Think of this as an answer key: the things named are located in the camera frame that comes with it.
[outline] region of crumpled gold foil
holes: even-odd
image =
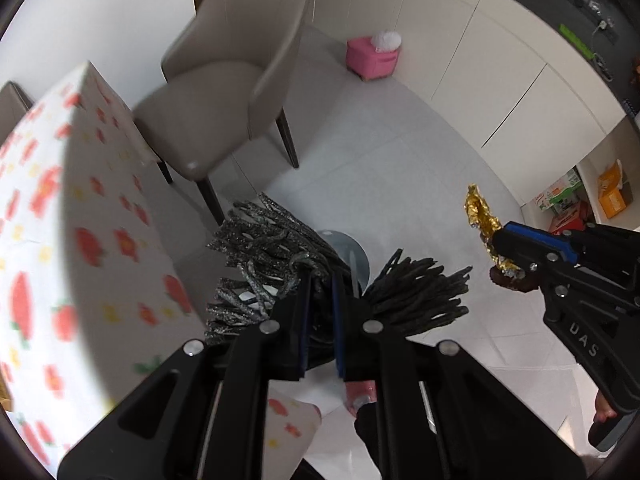
[[[465,199],[465,211],[469,225],[480,231],[480,239],[496,267],[498,267],[505,276],[509,276],[510,278],[524,277],[524,272],[520,267],[508,258],[500,256],[500,254],[495,251],[491,240],[494,233],[502,229],[502,224],[497,217],[491,214],[491,208],[489,208],[486,200],[480,194],[480,190],[476,184],[469,185]]]

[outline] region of silver screw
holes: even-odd
[[[184,350],[185,354],[194,356],[204,350],[204,343],[199,339],[192,339],[184,344],[182,350]]]
[[[280,330],[280,324],[275,319],[268,319],[260,323],[260,332],[263,334],[273,334]]]
[[[451,339],[445,339],[438,343],[438,350],[440,350],[442,355],[453,357],[454,355],[458,355],[458,352],[460,352],[460,345]]]
[[[564,285],[556,286],[556,296],[560,296],[561,298],[564,298],[567,294],[569,294],[569,289],[566,288]]]
[[[362,324],[362,329],[367,334],[379,334],[380,332],[382,332],[383,328],[384,325],[382,325],[382,323],[376,321],[375,319],[369,319]]]

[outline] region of tile floor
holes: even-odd
[[[392,78],[361,82],[346,71],[344,46],[305,29],[286,112],[300,158],[293,170],[275,126],[210,176],[223,207],[264,191],[316,229],[352,235],[373,276],[398,247],[432,256],[454,272],[473,265],[470,313],[413,339],[453,338],[527,403],[553,430],[566,421],[578,452],[588,446],[595,387],[542,323],[539,293],[498,288],[463,211],[466,186],[479,184],[503,221],[522,221],[518,204],[480,156],[436,112]],[[143,175],[156,225],[198,311],[212,297],[224,259],[204,248],[216,225],[196,187],[157,168]],[[343,408],[331,365],[278,388],[318,405],[325,416],[307,459],[328,480],[371,479],[377,471]]]

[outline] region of dark wooden chair leg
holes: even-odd
[[[171,178],[171,173],[169,173],[169,168],[166,166],[166,162],[164,160],[158,162],[158,168],[162,171],[162,176],[164,176],[167,184],[173,184],[174,180]]]
[[[225,213],[222,211],[220,207],[220,202],[218,202],[218,197],[216,196],[216,192],[213,189],[208,178],[203,178],[196,182],[198,184],[198,189],[202,193],[202,197],[204,198],[204,202],[209,207],[213,218],[216,219],[218,225],[222,225],[222,222],[225,221]]]
[[[289,130],[289,123],[287,123],[287,117],[284,114],[284,108],[280,111],[280,114],[276,119],[276,124],[278,125],[278,130],[280,132],[280,136],[282,137],[282,142],[284,143],[284,148],[287,150],[287,155],[289,155],[291,165],[297,169],[300,167],[300,164],[298,163],[296,147],[293,145],[293,139],[291,139],[291,130]]]

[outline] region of pink box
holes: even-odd
[[[398,63],[400,49],[393,52],[376,52],[371,37],[347,41],[347,68],[358,74],[363,81],[392,75]]]

